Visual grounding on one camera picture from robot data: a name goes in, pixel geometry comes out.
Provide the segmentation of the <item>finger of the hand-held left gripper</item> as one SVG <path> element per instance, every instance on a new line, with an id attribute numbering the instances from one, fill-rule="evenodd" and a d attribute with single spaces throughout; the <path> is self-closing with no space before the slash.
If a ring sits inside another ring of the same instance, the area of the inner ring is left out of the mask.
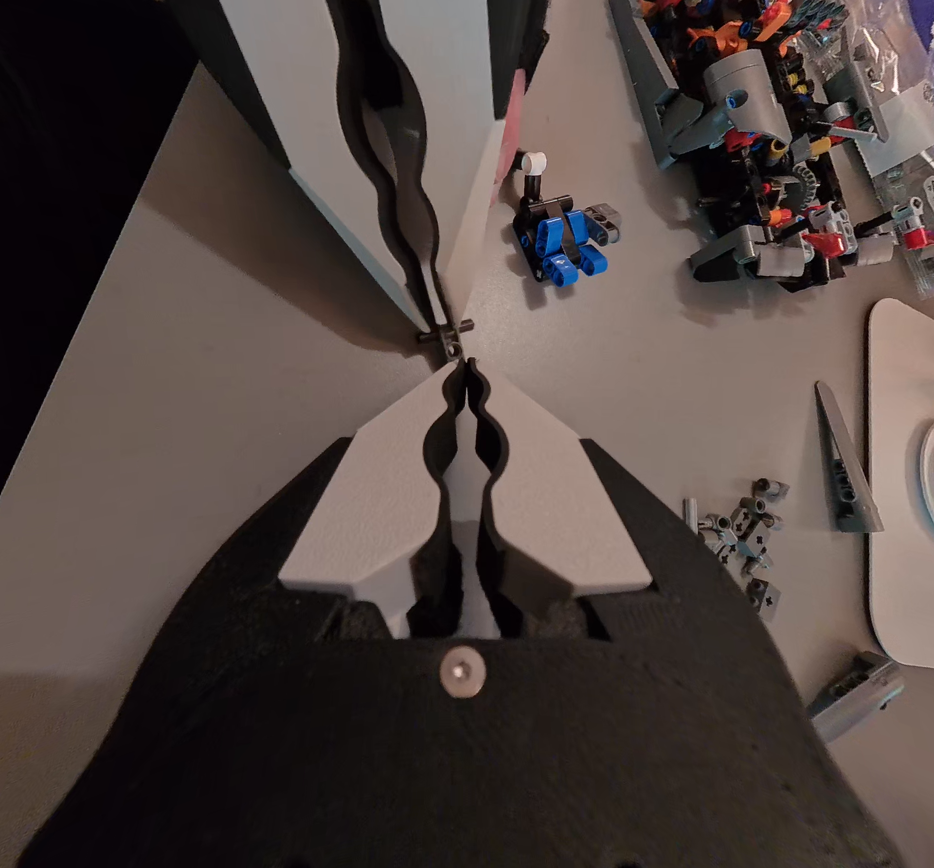
<path id="1" fill-rule="evenodd" d="M 456 330 L 480 266 L 511 78 L 511 0 L 375 0 L 403 106 L 389 122 L 429 316 Z"/>
<path id="2" fill-rule="evenodd" d="M 218 0 L 287 169 L 403 314 L 447 325 L 432 280 L 425 114 L 380 0 Z"/>

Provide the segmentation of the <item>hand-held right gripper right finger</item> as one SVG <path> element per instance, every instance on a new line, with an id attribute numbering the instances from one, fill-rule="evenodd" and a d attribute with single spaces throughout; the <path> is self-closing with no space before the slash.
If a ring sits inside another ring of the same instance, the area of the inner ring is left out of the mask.
<path id="1" fill-rule="evenodd" d="M 467 364 L 475 453 L 487 468 L 477 575 L 502 638 L 582 597 L 653 585 L 583 439 L 505 376 Z"/>

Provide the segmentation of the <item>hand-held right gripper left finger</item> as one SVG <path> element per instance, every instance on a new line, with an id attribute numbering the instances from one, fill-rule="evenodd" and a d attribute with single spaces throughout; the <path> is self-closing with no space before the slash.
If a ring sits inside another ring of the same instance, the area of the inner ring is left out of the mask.
<path id="1" fill-rule="evenodd" d="M 350 439 L 278 574 L 286 589 L 375 605 L 391 636 L 444 636 L 461 615 L 445 475 L 466 366 L 450 363 Z"/>

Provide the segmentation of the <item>small dark grey lego connector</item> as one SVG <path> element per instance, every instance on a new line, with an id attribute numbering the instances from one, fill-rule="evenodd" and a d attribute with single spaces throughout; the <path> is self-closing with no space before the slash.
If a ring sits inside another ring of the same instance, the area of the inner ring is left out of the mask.
<path id="1" fill-rule="evenodd" d="M 457 361 L 463 357 L 462 335 L 473 331 L 473 319 L 467 318 L 459 325 L 439 324 L 427 332 L 417 334 L 417 342 L 422 346 L 436 347 L 446 362 Z"/>

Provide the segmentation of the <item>pile of small grey lego pieces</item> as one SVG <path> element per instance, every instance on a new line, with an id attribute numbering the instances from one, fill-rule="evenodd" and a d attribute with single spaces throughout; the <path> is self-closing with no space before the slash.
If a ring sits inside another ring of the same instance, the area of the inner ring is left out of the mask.
<path id="1" fill-rule="evenodd" d="M 683 520 L 692 534 L 728 571 L 764 623 L 775 617 L 781 600 L 769 572 L 774 562 L 772 537 L 784 524 L 776 510 L 789 489 L 782 481 L 759 478 L 729 513 L 702 513 L 693 497 L 682 504 Z"/>

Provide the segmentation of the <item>blue and black lego subassembly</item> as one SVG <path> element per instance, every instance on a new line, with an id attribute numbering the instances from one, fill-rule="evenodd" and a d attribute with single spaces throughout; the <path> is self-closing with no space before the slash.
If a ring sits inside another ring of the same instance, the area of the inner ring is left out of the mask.
<path id="1" fill-rule="evenodd" d="M 545 153 L 517 151 L 523 193 L 512 228 L 535 281 L 566 288 L 607 270 L 604 249 L 619 242 L 622 215 L 604 202 L 580 209 L 569 195 L 543 197 L 546 166 Z"/>

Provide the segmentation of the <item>large multicoloured lego model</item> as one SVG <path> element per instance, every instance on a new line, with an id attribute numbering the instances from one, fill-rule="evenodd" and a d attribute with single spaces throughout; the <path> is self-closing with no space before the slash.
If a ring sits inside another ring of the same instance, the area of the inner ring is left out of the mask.
<path id="1" fill-rule="evenodd" d="M 609 6 L 658 167 L 684 162 L 695 176 L 713 234 L 688 260 L 696 281 L 795 293 L 902 254 L 792 0 Z"/>

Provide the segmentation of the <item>long grey lego wedge panel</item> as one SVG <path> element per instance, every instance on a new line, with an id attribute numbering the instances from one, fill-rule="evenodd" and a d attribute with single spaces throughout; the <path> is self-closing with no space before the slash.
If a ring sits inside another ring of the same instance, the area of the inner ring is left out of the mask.
<path id="1" fill-rule="evenodd" d="M 823 381 L 815 382 L 814 393 L 833 526 L 846 534 L 879 534 L 881 515 L 837 398 Z"/>

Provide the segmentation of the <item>curved grey lego panel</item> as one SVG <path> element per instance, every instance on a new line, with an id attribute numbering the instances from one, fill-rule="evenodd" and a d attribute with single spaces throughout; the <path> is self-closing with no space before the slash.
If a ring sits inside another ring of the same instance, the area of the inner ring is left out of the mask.
<path id="1" fill-rule="evenodd" d="M 886 709 L 904 689 L 904 673 L 897 662 L 887 655 L 859 652 L 849 670 L 811 701 L 808 716 L 829 745 Z"/>

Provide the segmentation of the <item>white rounded board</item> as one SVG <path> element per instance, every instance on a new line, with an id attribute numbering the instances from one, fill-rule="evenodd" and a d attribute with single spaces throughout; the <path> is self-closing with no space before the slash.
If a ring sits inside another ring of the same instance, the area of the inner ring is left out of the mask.
<path id="1" fill-rule="evenodd" d="M 933 423 L 933 321 L 894 299 L 874 305 L 868 332 L 870 489 L 884 530 L 870 535 L 874 634 L 903 665 L 933 666 L 933 526 L 917 460 Z"/>

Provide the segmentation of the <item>white round dish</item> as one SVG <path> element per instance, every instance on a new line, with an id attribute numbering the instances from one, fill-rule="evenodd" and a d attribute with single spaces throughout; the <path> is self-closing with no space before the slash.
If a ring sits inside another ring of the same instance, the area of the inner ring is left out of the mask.
<path id="1" fill-rule="evenodd" d="M 933 526 L 934 517 L 933 436 L 933 423 L 931 423 L 921 441 L 917 460 L 917 475 L 921 500 L 925 506 L 931 526 Z"/>

